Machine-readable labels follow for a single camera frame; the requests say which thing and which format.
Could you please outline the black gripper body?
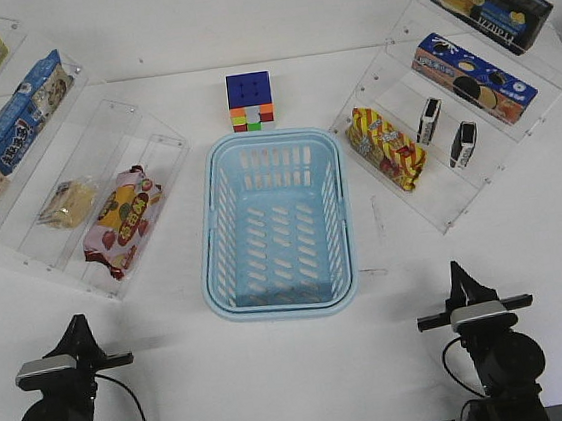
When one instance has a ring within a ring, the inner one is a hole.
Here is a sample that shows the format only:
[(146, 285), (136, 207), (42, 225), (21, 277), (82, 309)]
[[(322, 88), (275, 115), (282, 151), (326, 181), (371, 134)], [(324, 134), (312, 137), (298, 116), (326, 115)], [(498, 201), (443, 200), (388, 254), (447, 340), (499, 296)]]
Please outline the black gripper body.
[(59, 353), (51, 351), (41, 358), (47, 364), (44, 390), (65, 388), (84, 381), (88, 383), (100, 370), (127, 366), (134, 362), (133, 353), (106, 354), (102, 349), (90, 346), (78, 353)]
[(506, 297), (505, 299), (497, 297), (495, 300), (449, 308), (437, 315), (420, 317), (417, 319), (417, 328), (418, 331), (425, 332), (450, 326), (454, 333), (460, 334), (468, 332), (470, 328), (479, 327), (481, 324), (517, 321), (518, 318), (514, 314), (514, 310), (528, 307), (532, 303), (532, 295), (528, 293)]

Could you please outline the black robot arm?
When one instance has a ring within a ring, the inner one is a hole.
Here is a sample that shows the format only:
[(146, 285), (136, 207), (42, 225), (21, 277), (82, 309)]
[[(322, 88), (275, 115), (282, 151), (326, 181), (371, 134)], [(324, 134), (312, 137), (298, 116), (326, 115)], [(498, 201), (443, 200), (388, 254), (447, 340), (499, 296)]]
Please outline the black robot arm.
[(533, 302), (530, 294), (502, 299), (451, 261), (450, 296), (445, 310), (420, 317), (428, 331), (450, 326), (468, 352), (482, 392), (462, 407), (460, 421), (549, 421), (536, 382), (545, 369), (545, 354), (531, 337), (514, 330), (517, 308)]
[(130, 352), (106, 354), (86, 317), (76, 314), (52, 351), (24, 363), (18, 371), (15, 382), (20, 389), (42, 392), (21, 421), (94, 421), (95, 374), (133, 361)]

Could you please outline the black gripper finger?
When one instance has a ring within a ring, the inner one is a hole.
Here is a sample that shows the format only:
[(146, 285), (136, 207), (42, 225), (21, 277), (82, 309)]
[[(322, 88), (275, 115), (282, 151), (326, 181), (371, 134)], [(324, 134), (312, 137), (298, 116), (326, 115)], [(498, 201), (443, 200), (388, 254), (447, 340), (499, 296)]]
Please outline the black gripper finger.
[(87, 318), (84, 314), (76, 315), (78, 341), (83, 348), (97, 347), (98, 343), (93, 336)]
[(64, 334), (60, 338), (59, 343), (57, 344), (56, 349), (59, 350), (68, 350), (74, 349), (77, 346), (77, 329), (80, 325), (79, 315), (74, 315), (70, 323), (67, 326), (67, 329), (64, 331)]
[(456, 273), (461, 283), (461, 288), (465, 293), (465, 297), (467, 300), (477, 300), (477, 299), (487, 299), (487, 298), (495, 298), (496, 291), (491, 289), (487, 286), (483, 286), (478, 283), (475, 279), (473, 279), (464, 269), (463, 267), (455, 263)]
[(449, 303), (458, 303), (458, 302), (465, 302), (466, 301), (466, 294), (463, 291), (463, 282), (462, 282), (462, 268), (457, 261), (451, 260), (450, 261), (450, 274), (451, 274), (451, 287), (450, 287), (450, 296), (448, 299)]

